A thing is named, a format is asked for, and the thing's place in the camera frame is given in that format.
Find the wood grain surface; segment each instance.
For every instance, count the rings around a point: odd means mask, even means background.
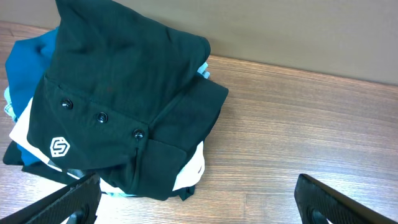
[[[1,93],[14,42],[46,31],[0,22]],[[194,196],[104,195],[97,223],[300,223],[300,173],[398,221],[398,87],[215,56],[208,64],[229,95]],[[0,157],[13,125],[1,112]],[[20,169],[0,164],[0,218],[62,186]]]

